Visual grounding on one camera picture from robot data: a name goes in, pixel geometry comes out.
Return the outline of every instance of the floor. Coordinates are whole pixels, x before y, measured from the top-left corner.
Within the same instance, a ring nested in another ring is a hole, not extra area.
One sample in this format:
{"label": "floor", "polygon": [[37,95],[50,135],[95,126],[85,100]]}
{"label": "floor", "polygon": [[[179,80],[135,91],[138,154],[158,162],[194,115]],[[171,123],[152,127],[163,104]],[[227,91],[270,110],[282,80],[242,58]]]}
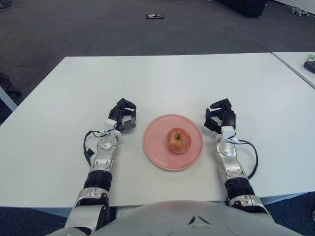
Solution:
{"label": "floor", "polygon": [[[152,12],[165,19],[146,20]],[[216,0],[13,0],[0,9],[0,25],[0,67],[11,89],[23,93],[13,98],[17,104],[66,56],[315,50],[315,17],[292,15],[274,1],[261,17],[247,18]],[[0,101],[0,123],[9,115]],[[277,223],[315,235],[314,201],[309,193],[267,207]],[[0,208],[4,235],[45,235],[64,221],[32,209]]]}
{"label": "floor", "polygon": [[[315,192],[265,205],[276,223],[302,235],[315,235]],[[63,228],[66,218],[34,209],[0,207],[1,235],[44,236]]]}

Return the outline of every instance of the table leg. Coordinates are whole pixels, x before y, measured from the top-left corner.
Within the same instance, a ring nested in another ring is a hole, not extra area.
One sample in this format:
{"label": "table leg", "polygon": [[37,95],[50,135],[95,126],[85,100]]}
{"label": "table leg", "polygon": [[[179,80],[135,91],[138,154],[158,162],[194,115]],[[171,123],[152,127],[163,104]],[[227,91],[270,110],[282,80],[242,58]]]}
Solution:
{"label": "table leg", "polygon": [[10,108],[11,111],[14,111],[18,107],[1,87],[0,87],[0,99],[8,106],[8,108]]}

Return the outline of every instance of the pink plate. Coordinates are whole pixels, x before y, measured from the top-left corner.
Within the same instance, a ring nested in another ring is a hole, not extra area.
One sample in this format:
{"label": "pink plate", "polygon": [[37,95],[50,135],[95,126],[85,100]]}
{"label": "pink plate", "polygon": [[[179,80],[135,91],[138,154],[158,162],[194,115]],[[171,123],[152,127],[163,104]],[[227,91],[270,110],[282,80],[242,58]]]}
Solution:
{"label": "pink plate", "polygon": [[[167,145],[170,129],[182,128],[191,136],[191,146],[184,153],[174,153]],[[157,166],[179,171],[192,166],[202,151],[202,136],[198,127],[189,119],[179,115],[164,115],[151,122],[143,136],[143,148],[148,158]]]}

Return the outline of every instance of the black cable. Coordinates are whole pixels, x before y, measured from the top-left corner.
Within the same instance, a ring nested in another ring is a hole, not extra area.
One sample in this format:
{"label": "black cable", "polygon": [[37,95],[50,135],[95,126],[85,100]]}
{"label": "black cable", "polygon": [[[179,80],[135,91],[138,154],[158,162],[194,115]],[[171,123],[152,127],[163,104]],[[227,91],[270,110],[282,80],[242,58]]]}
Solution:
{"label": "black cable", "polygon": [[[116,124],[114,125],[114,128],[108,130],[107,132],[110,132],[112,130],[114,130],[116,128]],[[90,130],[84,137],[84,141],[83,141],[83,152],[84,152],[84,156],[85,156],[85,159],[87,160],[89,166],[91,166],[91,160],[90,160],[90,157],[94,154],[94,152],[89,148],[87,150],[86,146],[85,146],[85,142],[86,142],[86,139],[87,137],[90,135],[90,134],[93,134],[94,137],[97,137],[97,138],[102,138],[104,136],[106,136],[107,134],[105,133],[104,135],[101,135],[101,136],[97,136],[95,133],[98,133],[100,134],[100,131],[97,131],[97,130]]]}
{"label": "black cable", "polygon": [[256,155],[256,163],[255,163],[255,166],[254,166],[254,169],[252,170],[251,174],[249,176],[247,176],[248,179],[251,179],[253,177],[253,175],[256,173],[257,171],[257,167],[258,167],[258,153],[257,153],[257,150],[255,148],[255,146],[253,144],[251,144],[250,142],[246,141],[246,140],[239,140],[240,142],[243,142],[242,144],[248,144],[248,145],[251,145],[251,147],[254,149],[255,151],[255,155]]}

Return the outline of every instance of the white table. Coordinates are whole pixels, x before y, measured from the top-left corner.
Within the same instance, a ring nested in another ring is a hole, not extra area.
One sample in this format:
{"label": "white table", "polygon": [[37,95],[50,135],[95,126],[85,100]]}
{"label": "white table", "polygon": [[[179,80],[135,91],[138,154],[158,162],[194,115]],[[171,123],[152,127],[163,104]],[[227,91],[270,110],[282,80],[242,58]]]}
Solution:
{"label": "white table", "polygon": [[[89,169],[84,135],[100,130],[122,97],[137,105],[137,128],[123,134],[111,206],[225,199],[215,133],[203,126],[206,107],[224,98],[237,114],[237,137],[259,153],[255,193],[315,190],[315,91],[270,53],[66,57],[0,126],[0,205],[71,207]],[[142,148],[148,124],[170,113],[191,119],[204,138],[200,159],[179,172],[155,166]],[[238,154],[249,173],[252,149]]]}
{"label": "white table", "polygon": [[305,69],[303,64],[310,54],[315,55],[315,52],[308,53],[273,53],[294,73],[300,76],[306,83],[315,88],[315,74]]}

